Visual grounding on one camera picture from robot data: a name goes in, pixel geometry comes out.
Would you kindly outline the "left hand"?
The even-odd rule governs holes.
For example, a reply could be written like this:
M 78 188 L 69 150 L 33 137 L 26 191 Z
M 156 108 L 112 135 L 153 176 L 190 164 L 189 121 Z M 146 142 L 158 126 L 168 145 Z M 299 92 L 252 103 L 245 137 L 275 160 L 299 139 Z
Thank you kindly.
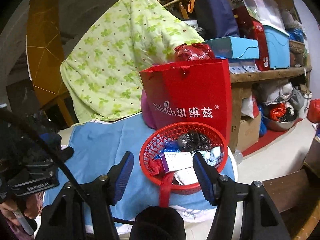
M 16 226 L 20 226 L 20 222 L 16 218 L 14 212 L 23 211 L 24 215 L 30 219 L 35 219 L 39 212 L 39 198 L 37 194 L 29 195 L 25 200 L 17 204 L 12 199 L 7 199 L 1 204 L 2 215 Z

